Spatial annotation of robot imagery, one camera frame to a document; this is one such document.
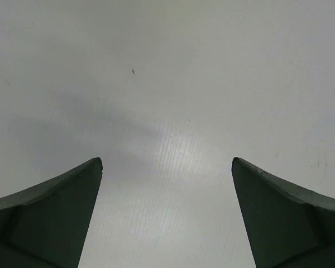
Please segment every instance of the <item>white surface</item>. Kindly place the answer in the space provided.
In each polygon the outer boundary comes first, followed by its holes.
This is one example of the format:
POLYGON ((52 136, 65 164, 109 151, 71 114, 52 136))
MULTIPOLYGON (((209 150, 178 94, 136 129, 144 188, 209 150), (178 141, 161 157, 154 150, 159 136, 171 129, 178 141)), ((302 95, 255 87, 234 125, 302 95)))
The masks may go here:
POLYGON ((234 156, 335 197, 335 1, 0 1, 0 197, 96 156, 80 268, 255 267, 234 156))

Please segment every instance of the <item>white wall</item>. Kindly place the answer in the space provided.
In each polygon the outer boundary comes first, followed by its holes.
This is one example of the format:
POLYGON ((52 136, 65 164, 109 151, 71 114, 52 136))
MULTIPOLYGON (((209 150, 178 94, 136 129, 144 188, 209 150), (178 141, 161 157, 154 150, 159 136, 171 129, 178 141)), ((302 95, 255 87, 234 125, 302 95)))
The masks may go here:
POLYGON ((335 198, 335 1, 0 1, 0 197, 96 156, 81 268, 254 267, 234 156, 335 198))

